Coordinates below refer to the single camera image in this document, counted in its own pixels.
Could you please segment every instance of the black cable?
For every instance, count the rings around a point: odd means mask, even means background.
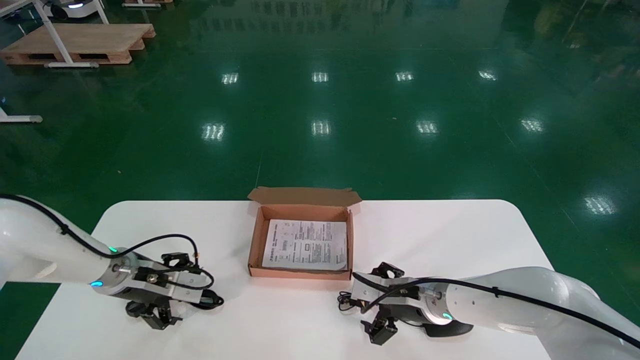
[[[388,291],[389,288],[384,286],[384,285],[380,285],[377,282],[373,282],[369,279],[367,279],[366,277],[358,274],[358,273],[353,273],[353,278],[356,279],[357,281],[360,281],[361,283],[365,284],[366,286],[370,287],[370,288],[374,288],[378,291],[382,291],[383,293]]]
[[[149,240],[145,240],[139,244],[136,244],[130,248],[128,248],[127,250],[124,250],[122,252],[116,252],[116,253],[110,253],[110,254],[105,254],[102,251],[96,249],[95,247],[91,246],[91,244],[89,244],[88,242],[84,241],[78,234],[76,234],[73,230],[71,230],[69,228],[69,225],[65,224],[62,220],[60,220],[60,218],[58,218],[54,213],[52,213],[49,209],[47,209],[45,206],[31,200],[31,199],[27,199],[25,197],[21,197],[18,195],[11,195],[11,194],[3,194],[0,193],[0,199],[7,199],[7,200],[12,200],[12,201],[16,201],[16,202],[20,202],[22,204],[31,206],[32,208],[35,208],[36,210],[38,210],[39,212],[43,213],[46,217],[48,217],[49,219],[51,219],[54,223],[56,223],[56,225],[58,225],[58,227],[60,227],[61,229],[61,234],[62,235],[69,235],[72,239],[74,239],[76,242],[78,242],[80,245],[82,245],[83,247],[85,247],[86,249],[88,249],[89,251],[91,251],[92,253],[98,255],[98,256],[102,256],[104,258],[107,259],[117,259],[117,258],[121,258],[125,255],[127,255],[128,253],[139,249],[145,245],[148,245],[152,242],[158,241],[158,240],[162,240],[162,239],[167,239],[167,238],[182,238],[187,240],[188,242],[191,243],[191,246],[193,247],[193,257],[194,257],[194,266],[191,268],[172,268],[170,267],[169,269],[165,269],[165,270],[156,270],[156,272],[158,274],[161,273],[166,273],[166,272],[174,272],[174,271],[200,271],[203,272],[206,276],[208,276],[211,279],[211,282],[206,285],[206,286],[190,286],[190,285],[185,285],[185,284],[179,284],[177,282],[173,282],[173,281],[167,281],[168,284],[172,284],[175,286],[179,286],[181,288],[186,288],[186,289],[191,289],[191,290],[203,290],[203,289],[207,289],[209,288],[211,285],[213,285],[214,282],[214,278],[213,275],[211,275],[209,272],[207,272],[206,270],[200,268],[200,266],[198,265],[198,258],[200,257],[198,254],[198,246],[196,245],[196,242],[193,241],[192,238],[190,238],[189,236],[183,235],[183,234],[166,234],[166,235],[160,235],[160,236],[156,236],[155,238],[151,238]]]
[[[353,277],[355,279],[357,279],[358,281],[360,281],[360,279],[363,279],[363,277],[361,275],[358,275],[356,273],[353,274]],[[627,343],[633,345],[634,347],[640,349],[640,341],[632,338],[631,336],[629,336],[628,334],[617,330],[616,328],[607,325],[606,323],[601,322],[600,320],[596,320],[588,315],[579,313],[577,311],[571,310],[571,309],[567,309],[565,307],[562,306],[558,306],[555,304],[551,304],[550,302],[546,302],[546,301],[542,301],[542,300],[538,300],[532,297],[528,297],[525,295],[521,295],[521,294],[517,294],[517,293],[512,293],[510,291],[505,291],[505,290],[500,290],[498,289],[498,287],[492,287],[489,288],[487,286],[483,286],[483,285],[478,285],[478,284],[474,284],[472,282],[467,282],[467,281],[462,281],[462,280],[452,280],[452,279],[439,279],[439,278],[432,278],[432,277],[421,277],[416,279],[415,281],[412,282],[408,282],[406,284],[402,284],[402,285],[398,285],[398,286],[394,286],[392,289],[389,289],[388,291],[386,291],[384,294],[380,295],[376,300],[373,300],[369,305],[365,306],[362,308],[362,313],[366,313],[367,311],[371,310],[372,307],[378,305],[382,300],[386,299],[387,297],[399,292],[400,290],[404,290],[404,289],[408,289],[411,288],[412,286],[416,286],[416,285],[420,285],[420,284],[434,284],[434,283],[440,283],[440,284],[452,284],[452,285],[458,285],[458,286],[464,286],[466,288],[472,288],[472,289],[476,289],[476,290],[480,290],[480,291],[484,291],[487,293],[492,293],[495,295],[495,297],[498,296],[504,296],[504,297],[510,297],[512,299],[516,299],[516,300],[520,300],[520,301],[524,301],[524,302],[528,302],[530,304],[534,304],[537,306],[541,306],[541,307],[545,307],[547,309],[551,309],[554,311],[557,311],[559,313],[565,314],[565,315],[569,315],[572,316],[574,318],[580,319],[586,323],[589,323],[595,327],[598,327],[601,330],[604,330],[606,332],[608,332],[609,334],[612,334],[613,336],[616,336],[624,341],[626,341]]]
[[[405,323],[405,324],[407,324],[407,325],[409,325],[409,326],[413,326],[413,327],[422,327],[422,325],[417,325],[417,324],[415,324],[415,323],[410,323],[410,322],[408,322],[408,321],[404,321],[404,320],[402,320],[402,319],[398,319],[398,320],[402,321],[403,323]]]
[[[200,302],[190,302],[192,306],[201,310],[211,310],[225,303],[225,299],[221,298],[212,290],[202,290],[202,296],[200,296]]]
[[[340,294],[338,295],[338,298],[336,300],[338,300],[338,310],[340,311],[349,311],[356,307],[356,301],[351,300],[351,293],[348,291],[340,291]]]
[[[198,266],[198,246],[196,245],[195,241],[193,241],[192,238],[190,238],[189,236],[183,235],[183,234],[166,234],[166,235],[160,235],[160,236],[156,236],[155,238],[151,238],[149,240],[143,241],[133,247],[128,248],[127,250],[123,251],[123,252],[116,252],[114,254],[105,254],[102,251],[96,249],[95,247],[91,246],[88,242],[84,241],[80,236],[78,236],[78,234],[76,234],[73,230],[71,230],[69,228],[69,226],[67,224],[65,224],[64,222],[62,222],[62,220],[60,220],[60,218],[58,218],[54,213],[52,213],[49,209],[47,209],[46,207],[42,206],[41,204],[31,200],[31,199],[27,199],[25,197],[21,197],[18,195],[11,195],[11,194],[3,194],[0,193],[0,199],[7,199],[7,200],[13,200],[13,201],[17,201],[17,202],[21,202],[25,205],[31,206],[32,208],[35,208],[36,210],[38,210],[39,212],[43,213],[46,217],[50,218],[54,223],[56,223],[56,225],[58,225],[61,229],[61,233],[62,235],[69,235],[71,236],[71,238],[73,238],[76,242],[80,243],[80,245],[84,246],[85,248],[87,248],[89,251],[91,251],[92,253],[98,255],[98,256],[102,256],[104,258],[107,259],[117,259],[117,258],[121,258],[122,256],[127,255],[128,253],[143,247],[149,243],[152,243],[154,241],[157,240],[162,240],[162,239],[166,239],[166,238],[183,238],[185,240],[187,240],[188,242],[191,243],[191,246],[193,247],[193,252],[194,252],[194,264],[196,266]]]

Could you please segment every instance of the black clamp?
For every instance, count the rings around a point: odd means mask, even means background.
[[[371,341],[372,344],[382,345],[398,332],[398,328],[394,324],[396,319],[388,315],[385,309],[381,309],[373,320],[373,323],[364,320],[360,322],[364,325],[364,332],[369,335],[369,341]]]
[[[163,265],[168,268],[184,268],[193,266],[193,263],[189,259],[189,254],[185,252],[171,252],[169,254],[162,254],[160,258],[163,261]],[[175,264],[171,264],[173,260],[177,260],[178,262]]]
[[[383,279],[391,279],[388,274],[389,271],[391,271],[391,273],[394,274],[393,279],[397,279],[398,277],[404,276],[404,271],[396,268],[391,264],[387,264],[385,262],[382,262],[380,266],[371,270],[371,275],[379,276]]]
[[[138,318],[141,317],[152,329],[164,330],[169,325],[175,325],[182,318],[171,315],[171,307],[168,298],[162,298],[157,304],[142,304],[141,302],[130,301],[125,306],[127,315]]]
[[[67,224],[60,224],[60,234],[61,235],[66,235],[69,233],[69,225]]]

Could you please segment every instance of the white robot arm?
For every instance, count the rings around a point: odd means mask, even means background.
[[[372,343],[386,342],[400,320],[431,337],[462,335],[474,325],[531,334],[552,360],[640,359],[638,326],[587,284],[549,269],[514,268],[463,281],[403,275],[382,263],[371,274],[354,273],[352,292],[339,297],[341,310],[379,305],[375,321],[362,322]]]
[[[160,263],[133,251],[169,237],[189,240],[195,262],[188,254],[172,253],[162,255]],[[209,290],[213,277],[198,266],[188,236],[168,234],[115,249],[36,201],[0,194],[0,290],[6,281],[88,284],[97,293],[130,300],[127,314],[154,329],[181,320],[171,315],[169,300],[205,310],[224,303]]]

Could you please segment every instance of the green epoxy floor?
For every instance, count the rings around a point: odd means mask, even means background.
[[[582,11],[582,0],[107,5],[112,22],[146,16],[156,27],[132,64],[0,65],[7,111],[45,119],[0,125],[2,192],[89,232],[122,200],[241,200],[256,184],[504,199],[556,270],[640,323],[633,1]],[[7,24],[0,34],[1,46],[20,35]],[[2,359],[55,291],[5,286]]]

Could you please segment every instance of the cardboard box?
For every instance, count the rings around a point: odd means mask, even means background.
[[[259,186],[249,194],[249,199],[261,207],[255,219],[249,274],[257,277],[283,277],[291,279],[351,280],[353,269],[353,216],[347,208],[362,199],[348,189],[322,188],[266,188]],[[347,268],[339,271],[295,270],[263,268],[262,257],[267,242],[271,219],[344,221],[347,223]]]

